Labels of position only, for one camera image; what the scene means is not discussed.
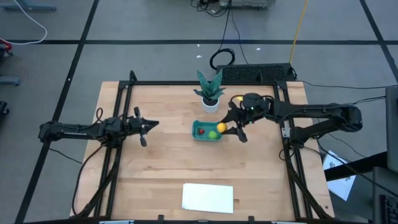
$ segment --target paper on floor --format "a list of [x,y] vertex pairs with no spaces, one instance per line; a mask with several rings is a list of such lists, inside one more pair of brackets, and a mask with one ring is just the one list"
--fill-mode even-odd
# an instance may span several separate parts
[[184,184],[182,208],[204,212],[234,212],[232,186],[210,184]]
[[[344,159],[339,158],[334,152],[330,150],[328,152],[336,156],[339,160],[343,161],[344,163],[347,163]],[[340,165],[342,165],[340,161],[329,156],[328,154],[323,160],[323,170],[327,170]],[[344,179],[332,180],[328,182],[328,188],[335,195],[339,196],[339,198],[343,199],[344,201],[347,201],[349,192],[353,187],[354,180],[355,180],[355,175],[352,175],[351,177],[347,177]]]

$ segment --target white pot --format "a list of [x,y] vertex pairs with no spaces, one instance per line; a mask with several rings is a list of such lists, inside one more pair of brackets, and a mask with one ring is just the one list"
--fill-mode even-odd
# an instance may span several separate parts
[[206,113],[214,113],[214,112],[216,112],[217,109],[218,109],[218,105],[219,104],[220,104],[220,99],[219,98],[217,99],[217,103],[215,105],[213,105],[213,106],[206,105],[205,102],[203,101],[203,97],[201,98],[201,107],[203,108],[203,110]]

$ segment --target white sheet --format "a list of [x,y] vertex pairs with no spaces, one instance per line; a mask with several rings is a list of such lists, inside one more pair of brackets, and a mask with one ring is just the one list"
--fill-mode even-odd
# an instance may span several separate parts
[[232,186],[210,184],[184,184],[182,208],[204,212],[234,212]]

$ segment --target red object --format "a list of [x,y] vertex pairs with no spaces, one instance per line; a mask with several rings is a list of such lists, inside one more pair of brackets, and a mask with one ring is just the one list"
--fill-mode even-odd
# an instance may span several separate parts
[[6,49],[7,53],[12,49],[11,44],[8,44],[7,42],[2,41],[2,40],[0,40],[0,43],[4,44],[6,46],[5,49]]

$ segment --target green bowl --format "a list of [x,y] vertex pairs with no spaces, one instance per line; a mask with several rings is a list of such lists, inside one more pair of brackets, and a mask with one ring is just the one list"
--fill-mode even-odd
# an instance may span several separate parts
[[[219,141],[223,138],[223,135],[220,134],[217,130],[217,122],[202,122],[202,121],[194,121],[192,124],[192,136],[195,140],[199,141]],[[205,130],[205,133],[200,135],[198,134],[198,128]],[[217,139],[209,139],[208,135],[210,131],[215,131],[217,133]]]

